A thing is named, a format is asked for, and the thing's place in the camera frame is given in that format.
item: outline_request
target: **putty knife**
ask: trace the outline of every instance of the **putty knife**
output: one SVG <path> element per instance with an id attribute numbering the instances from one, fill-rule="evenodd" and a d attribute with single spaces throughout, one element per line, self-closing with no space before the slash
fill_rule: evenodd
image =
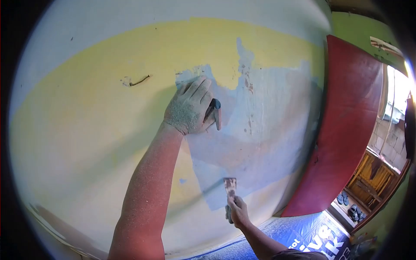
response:
<path id="1" fill-rule="evenodd" d="M 237 179 L 236 178 L 224 178 L 224 187 L 225 192 L 227 193 L 227 199 L 235 197 L 235 190 L 237 189 Z M 227 205 L 225 206 L 225 219 L 228 219 L 230 224 L 233 224 L 231 219 L 231 208 Z"/>

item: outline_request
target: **wall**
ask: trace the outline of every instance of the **wall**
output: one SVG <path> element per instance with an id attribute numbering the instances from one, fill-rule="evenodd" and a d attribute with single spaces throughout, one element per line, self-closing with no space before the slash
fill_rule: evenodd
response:
<path id="1" fill-rule="evenodd" d="M 380 149 L 388 129 L 389 121 L 377 118 L 368 147 L 378 154 L 380 154 Z M 402 170 L 406 163 L 406 146 L 404 144 L 404 131 L 396 124 L 391 124 L 390 133 L 381 154 L 389 164 L 396 167 L 399 171 Z"/>
<path id="2" fill-rule="evenodd" d="M 360 47 L 381 62 L 407 75 L 402 58 L 371 46 L 370 36 L 373 36 L 400 48 L 393 32 L 386 24 L 347 12 L 332 12 L 332 22 L 335 36 Z"/>
<path id="3" fill-rule="evenodd" d="M 315 135 L 331 31 L 323 0 L 53 2 L 11 97 L 23 203 L 61 242 L 106 258 L 129 179 L 175 82 L 206 74 L 223 128 L 182 142 L 162 239 L 167 258 L 227 243 L 240 233 L 224 219 L 223 177 L 238 178 L 257 225 L 295 189 Z"/>
<path id="4" fill-rule="evenodd" d="M 391 197 L 384 209 L 379 211 L 366 225 L 360 228 L 356 233 L 355 237 L 359 237 L 362 234 L 367 233 L 366 238 L 370 239 L 377 236 L 377 243 L 381 244 L 389 231 L 391 230 L 394 221 L 396 220 L 397 214 L 400 211 L 404 197 L 406 195 L 407 186 L 409 184 L 409 174 L 406 175 L 402 184 L 397 188 L 395 194 Z"/>

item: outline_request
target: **dusty hand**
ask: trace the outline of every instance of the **dusty hand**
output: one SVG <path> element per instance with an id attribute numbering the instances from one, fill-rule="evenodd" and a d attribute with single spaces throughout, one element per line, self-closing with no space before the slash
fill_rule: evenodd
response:
<path id="1" fill-rule="evenodd" d="M 183 84 L 166 108 L 163 121 L 183 135 L 203 132 L 215 121 L 214 113 L 205 119 L 212 100 L 210 86 L 211 81 L 206 77 L 198 77 L 194 82 Z"/>
<path id="2" fill-rule="evenodd" d="M 236 228 L 243 228 L 251 224 L 247 213 L 247 204 L 239 196 L 236 196 L 234 200 L 228 198 L 228 206 L 231 208 L 231 219 L 234 222 Z"/>

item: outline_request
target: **protective floor covering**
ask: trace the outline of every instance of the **protective floor covering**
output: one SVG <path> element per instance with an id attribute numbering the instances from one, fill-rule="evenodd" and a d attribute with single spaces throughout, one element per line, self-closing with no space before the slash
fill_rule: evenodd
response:
<path id="1" fill-rule="evenodd" d="M 271 222 L 260 229 L 288 248 L 322 252 L 329 260 L 346 260 L 351 250 L 346 231 L 325 211 L 299 217 L 272 218 Z M 257 257 L 247 240 L 242 238 L 215 251 L 188 259 L 255 260 Z"/>

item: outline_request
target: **fingers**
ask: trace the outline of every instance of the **fingers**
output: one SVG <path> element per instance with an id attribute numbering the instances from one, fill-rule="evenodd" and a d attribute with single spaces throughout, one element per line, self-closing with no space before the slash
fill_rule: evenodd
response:
<path id="1" fill-rule="evenodd" d="M 212 110 L 208 114 L 208 116 L 205 117 L 204 122 L 202 123 L 201 132 L 205 131 L 213 123 L 215 123 L 215 115 L 214 115 L 214 111 Z"/>
<path id="2" fill-rule="evenodd" d="M 181 87 L 178 89 L 178 95 L 183 95 L 191 86 L 192 82 L 184 82 L 181 84 Z"/>
<path id="3" fill-rule="evenodd" d="M 195 91 L 199 88 L 199 86 L 202 84 L 202 82 L 204 82 L 206 80 L 205 76 L 200 76 L 198 77 L 192 84 L 191 86 L 186 90 L 186 92 L 184 93 L 184 95 L 186 95 L 187 97 L 191 97 Z"/>
<path id="4" fill-rule="evenodd" d="M 209 88 L 211 87 L 211 83 L 212 81 L 210 79 L 205 79 L 201 83 L 201 85 L 196 89 L 195 93 L 192 95 L 192 98 L 199 100 L 199 102 L 201 103 L 202 98 L 205 96 L 205 94 L 208 92 Z"/>
<path id="5" fill-rule="evenodd" d="M 228 197 L 227 204 L 232 210 L 236 210 L 238 206 L 235 204 L 234 199 L 232 197 Z"/>
<path id="6" fill-rule="evenodd" d="M 212 101 L 212 92 L 211 91 L 207 91 L 205 92 L 204 96 L 201 98 L 201 105 L 206 106 L 207 108 L 209 107 L 209 104 Z"/>
<path id="7" fill-rule="evenodd" d="M 243 201 L 243 199 L 240 196 L 236 196 L 234 198 L 234 200 L 235 200 L 235 204 L 236 204 L 237 207 L 239 207 L 239 208 L 246 208 L 247 207 L 247 204 Z"/>

